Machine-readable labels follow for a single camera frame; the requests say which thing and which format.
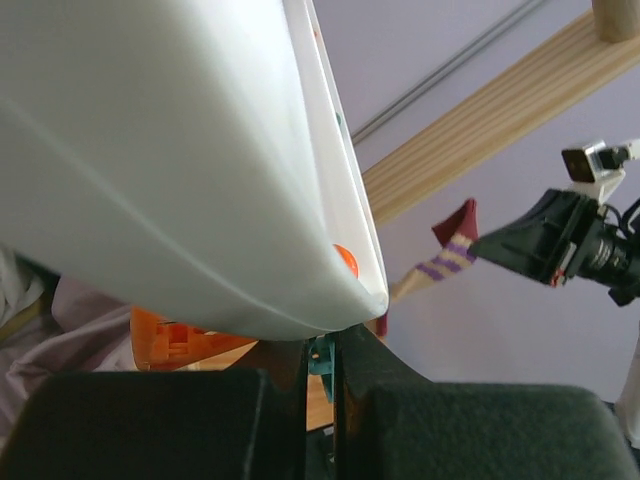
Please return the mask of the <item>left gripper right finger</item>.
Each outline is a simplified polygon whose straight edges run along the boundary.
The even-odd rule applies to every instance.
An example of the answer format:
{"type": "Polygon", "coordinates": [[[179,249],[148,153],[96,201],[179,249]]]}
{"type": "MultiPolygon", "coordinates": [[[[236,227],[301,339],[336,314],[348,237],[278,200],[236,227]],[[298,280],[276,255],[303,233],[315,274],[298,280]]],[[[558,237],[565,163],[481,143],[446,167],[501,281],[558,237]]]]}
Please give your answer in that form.
{"type": "Polygon", "coordinates": [[[433,382],[366,327],[337,334],[340,479],[636,479],[611,411],[572,386],[433,382]]]}

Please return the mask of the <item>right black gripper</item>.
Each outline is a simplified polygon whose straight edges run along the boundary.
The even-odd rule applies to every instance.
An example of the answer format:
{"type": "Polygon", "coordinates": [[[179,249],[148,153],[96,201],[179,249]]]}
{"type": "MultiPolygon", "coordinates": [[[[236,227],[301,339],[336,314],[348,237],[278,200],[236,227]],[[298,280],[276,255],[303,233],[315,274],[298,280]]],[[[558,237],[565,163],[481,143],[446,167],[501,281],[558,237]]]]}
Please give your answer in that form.
{"type": "Polygon", "coordinates": [[[639,298],[639,202],[619,212],[548,189],[523,216],[479,237],[470,253],[544,285],[593,281],[624,307],[639,298]]]}

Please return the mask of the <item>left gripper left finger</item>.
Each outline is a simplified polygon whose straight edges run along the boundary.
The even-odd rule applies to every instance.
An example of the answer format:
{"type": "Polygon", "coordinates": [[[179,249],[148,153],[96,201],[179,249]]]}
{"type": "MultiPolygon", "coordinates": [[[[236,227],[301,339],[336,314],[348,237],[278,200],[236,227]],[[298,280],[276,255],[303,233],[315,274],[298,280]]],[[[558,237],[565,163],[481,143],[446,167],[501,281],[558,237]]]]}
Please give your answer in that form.
{"type": "Polygon", "coordinates": [[[306,345],[257,343],[219,371],[66,373],[27,401],[5,479],[300,479],[306,345]]]}

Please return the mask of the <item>teal clothes peg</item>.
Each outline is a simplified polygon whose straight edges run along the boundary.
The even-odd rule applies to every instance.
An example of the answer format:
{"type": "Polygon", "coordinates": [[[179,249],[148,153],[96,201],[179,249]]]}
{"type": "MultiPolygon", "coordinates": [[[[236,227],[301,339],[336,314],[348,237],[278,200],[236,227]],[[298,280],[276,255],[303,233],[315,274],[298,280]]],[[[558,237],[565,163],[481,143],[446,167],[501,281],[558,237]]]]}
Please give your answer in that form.
{"type": "Polygon", "coordinates": [[[335,338],[323,335],[312,339],[308,347],[308,373],[318,376],[324,388],[327,401],[334,402],[335,388],[335,338]]]}

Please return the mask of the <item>maroon striped sock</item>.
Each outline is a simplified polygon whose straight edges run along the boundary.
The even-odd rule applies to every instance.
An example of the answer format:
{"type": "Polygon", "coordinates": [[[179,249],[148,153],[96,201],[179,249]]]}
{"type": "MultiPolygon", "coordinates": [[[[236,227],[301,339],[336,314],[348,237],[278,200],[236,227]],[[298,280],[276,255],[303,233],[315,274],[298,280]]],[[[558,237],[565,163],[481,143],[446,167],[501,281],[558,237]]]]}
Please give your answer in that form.
{"type": "Polygon", "coordinates": [[[476,258],[470,253],[470,247],[478,239],[476,200],[468,198],[431,230],[441,250],[431,259],[415,264],[401,280],[390,285],[390,305],[444,282],[473,265],[476,258]]]}

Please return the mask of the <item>white round clip hanger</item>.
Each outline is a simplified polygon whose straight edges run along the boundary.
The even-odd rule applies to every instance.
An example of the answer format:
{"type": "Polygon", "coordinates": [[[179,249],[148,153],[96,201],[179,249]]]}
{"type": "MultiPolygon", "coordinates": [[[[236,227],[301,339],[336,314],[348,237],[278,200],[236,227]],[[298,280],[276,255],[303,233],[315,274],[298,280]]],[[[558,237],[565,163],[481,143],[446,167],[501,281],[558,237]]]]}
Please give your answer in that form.
{"type": "Polygon", "coordinates": [[[310,1],[3,2],[1,240],[126,303],[256,339],[389,306],[310,1]]]}

